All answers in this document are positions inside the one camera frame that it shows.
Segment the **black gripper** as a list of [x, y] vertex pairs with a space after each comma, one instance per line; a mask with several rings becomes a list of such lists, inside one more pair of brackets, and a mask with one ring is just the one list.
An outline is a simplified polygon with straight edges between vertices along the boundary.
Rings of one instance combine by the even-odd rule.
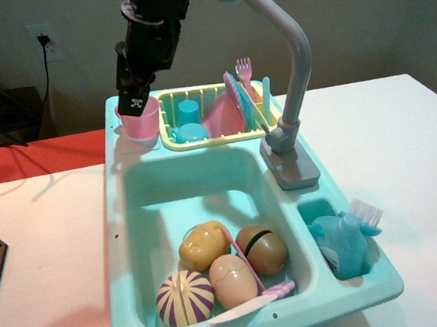
[[125, 41], [115, 46], [116, 82], [122, 85], [117, 103], [121, 116], [140, 117], [156, 72], [171, 69], [180, 39], [180, 24], [188, 7], [166, 3], [150, 9], [151, 19], [140, 14], [139, 9], [131, 0], [121, 3], [121, 15], [128, 22]]

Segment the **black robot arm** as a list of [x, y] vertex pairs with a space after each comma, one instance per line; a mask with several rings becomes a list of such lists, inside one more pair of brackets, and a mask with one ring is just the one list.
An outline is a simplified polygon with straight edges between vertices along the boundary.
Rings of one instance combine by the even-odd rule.
[[156, 72], [171, 69], [180, 39], [181, 21], [190, 0], [125, 0], [125, 41], [117, 54], [118, 113], [140, 117], [148, 104]]

